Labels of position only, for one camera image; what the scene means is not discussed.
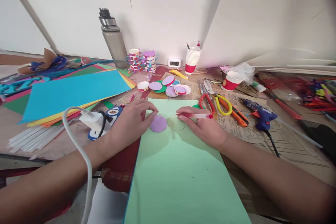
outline digital clock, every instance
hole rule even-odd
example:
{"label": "digital clock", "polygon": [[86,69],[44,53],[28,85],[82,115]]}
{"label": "digital clock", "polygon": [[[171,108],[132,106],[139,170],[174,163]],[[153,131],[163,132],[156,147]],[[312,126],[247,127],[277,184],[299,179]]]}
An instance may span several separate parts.
{"label": "digital clock", "polygon": [[172,59],[168,60],[168,66],[169,67],[174,67],[174,68],[179,68],[179,67],[182,66],[182,62],[181,62],[180,59],[172,58]]}

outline hand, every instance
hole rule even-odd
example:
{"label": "hand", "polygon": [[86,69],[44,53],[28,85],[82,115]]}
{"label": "hand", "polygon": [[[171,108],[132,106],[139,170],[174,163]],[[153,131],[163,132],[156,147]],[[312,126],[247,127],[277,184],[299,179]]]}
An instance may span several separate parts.
{"label": "hand", "polygon": [[[194,107],[181,107],[176,113],[210,114],[209,110]],[[197,119],[196,123],[188,117],[180,115],[178,117],[185,122],[191,131],[207,145],[218,149],[227,138],[227,132],[223,130],[215,119]]]}
{"label": "hand", "polygon": [[[153,112],[143,121],[146,110]],[[145,100],[135,100],[127,105],[112,128],[103,136],[106,148],[117,150],[117,153],[135,142],[149,128],[158,113],[153,103]]]}

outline yellow scissors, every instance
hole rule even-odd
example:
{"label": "yellow scissors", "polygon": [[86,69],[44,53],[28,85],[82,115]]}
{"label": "yellow scissors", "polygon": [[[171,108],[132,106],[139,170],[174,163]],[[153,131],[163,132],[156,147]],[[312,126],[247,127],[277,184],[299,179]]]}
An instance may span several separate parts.
{"label": "yellow scissors", "polygon": [[[205,79],[203,82],[204,82],[204,87],[206,91],[209,94],[213,94],[215,96],[218,112],[221,113],[223,116],[230,115],[232,113],[232,105],[229,102],[229,100],[219,94],[215,94],[215,92],[212,91],[211,84],[207,79]],[[219,103],[221,103],[227,109],[227,112],[223,112],[221,110]]]}

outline gray water bottle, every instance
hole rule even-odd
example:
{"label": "gray water bottle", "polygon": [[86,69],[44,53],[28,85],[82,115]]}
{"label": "gray water bottle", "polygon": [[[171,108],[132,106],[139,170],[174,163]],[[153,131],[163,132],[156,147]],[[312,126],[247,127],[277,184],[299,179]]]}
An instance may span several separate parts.
{"label": "gray water bottle", "polygon": [[99,20],[101,30],[106,41],[107,47],[110,50],[112,59],[117,68],[127,69],[129,63],[126,60],[127,51],[125,48],[123,35],[120,28],[117,26],[116,19],[111,17],[108,9],[99,8]]}

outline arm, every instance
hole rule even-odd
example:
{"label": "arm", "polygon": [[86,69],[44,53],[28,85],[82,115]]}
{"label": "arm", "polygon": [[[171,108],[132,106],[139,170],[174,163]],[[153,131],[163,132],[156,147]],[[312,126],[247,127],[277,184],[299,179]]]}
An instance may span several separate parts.
{"label": "arm", "polygon": [[[210,113],[182,107],[177,113]],[[242,141],[223,130],[213,119],[179,116],[206,144],[231,159],[272,201],[296,223],[326,223],[333,211],[335,190],[327,183],[289,162]]]}
{"label": "arm", "polygon": [[[153,113],[142,121],[141,114],[147,109]],[[127,106],[106,135],[84,148],[93,172],[137,140],[157,112],[144,99]],[[86,163],[78,151],[41,167],[0,190],[0,223],[44,223],[55,208],[74,197],[86,180]]]}

